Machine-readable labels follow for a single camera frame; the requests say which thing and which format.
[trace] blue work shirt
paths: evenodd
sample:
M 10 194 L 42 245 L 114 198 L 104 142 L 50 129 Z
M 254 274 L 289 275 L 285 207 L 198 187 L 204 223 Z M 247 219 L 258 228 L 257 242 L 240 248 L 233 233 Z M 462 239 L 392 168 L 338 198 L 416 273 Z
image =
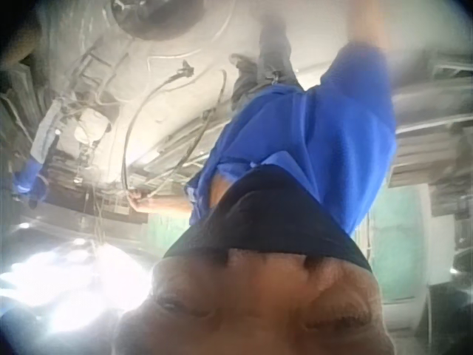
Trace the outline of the blue work shirt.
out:
M 352 234 L 378 194 L 395 153 L 387 63 L 366 44 L 344 47 L 307 92 L 264 89 L 224 128 L 202 171 L 189 181 L 191 224 L 210 212 L 218 172 L 231 183 L 254 167 L 282 167 Z

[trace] dark trousers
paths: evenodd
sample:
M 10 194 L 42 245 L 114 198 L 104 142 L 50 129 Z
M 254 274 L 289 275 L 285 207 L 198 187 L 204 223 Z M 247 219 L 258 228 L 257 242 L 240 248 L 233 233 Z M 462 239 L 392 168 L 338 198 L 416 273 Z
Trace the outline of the dark trousers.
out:
M 285 25 L 271 22 L 265 24 L 259 37 L 258 62 L 239 61 L 236 68 L 239 77 L 231 98 L 232 110 L 243 109 L 262 89 L 272 84 L 300 87 L 290 63 L 291 47 Z

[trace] eye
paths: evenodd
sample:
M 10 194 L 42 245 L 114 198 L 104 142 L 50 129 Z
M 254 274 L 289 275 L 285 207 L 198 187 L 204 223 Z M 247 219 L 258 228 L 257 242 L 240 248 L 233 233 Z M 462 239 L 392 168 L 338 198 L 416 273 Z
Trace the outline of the eye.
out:
M 307 325 L 310 331 L 326 331 L 340 333 L 363 328 L 370 323 L 368 315 L 343 316 L 323 322 L 314 322 Z
M 207 311 L 192 308 L 183 301 L 173 297 L 158 297 L 157 304 L 166 312 L 176 316 L 204 318 L 209 315 Z

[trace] light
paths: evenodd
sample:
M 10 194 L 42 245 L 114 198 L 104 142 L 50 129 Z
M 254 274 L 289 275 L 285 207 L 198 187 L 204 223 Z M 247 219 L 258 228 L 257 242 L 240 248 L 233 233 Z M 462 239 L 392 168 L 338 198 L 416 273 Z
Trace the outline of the light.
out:
M 97 250 L 103 292 L 111 306 L 123 311 L 139 307 L 149 294 L 151 280 L 128 254 L 109 244 Z
M 99 294 L 82 291 L 64 300 L 53 312 L 53 333 L 75 331 L 93 323 L 106 309 Z
M 92 266 L 56 265 L 57 254 L 48 251 L 31 256 L 24 263 L 12 266 L 12 272 L 0 275 L 0 280 L 14 290 L 1 290 L 4 297 L 13 298 L 31 307 L 46 305 L 67 291 L 87 287 L 93 278 Z
M 87 250 L 79 249 L 73 250 L 67 255 L 67 261 L 71 263 L 82 263 L 86 261 L 90 256 L 90 253 Z
M 77 246 L 83 246 L 86 243 L 86 240 L 83 238 L 77 238 L 74 240 L 74 244 Z

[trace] shirt sleeve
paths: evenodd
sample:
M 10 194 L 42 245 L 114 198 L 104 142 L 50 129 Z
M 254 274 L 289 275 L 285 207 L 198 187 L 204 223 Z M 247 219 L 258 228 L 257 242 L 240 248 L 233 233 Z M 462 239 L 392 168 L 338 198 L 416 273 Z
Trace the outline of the shirt sleeve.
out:
M 321 86 L 343 95 L 395 128 L 387 61 L 382 51 L 362 43 L 349 43 L 321 78 Z

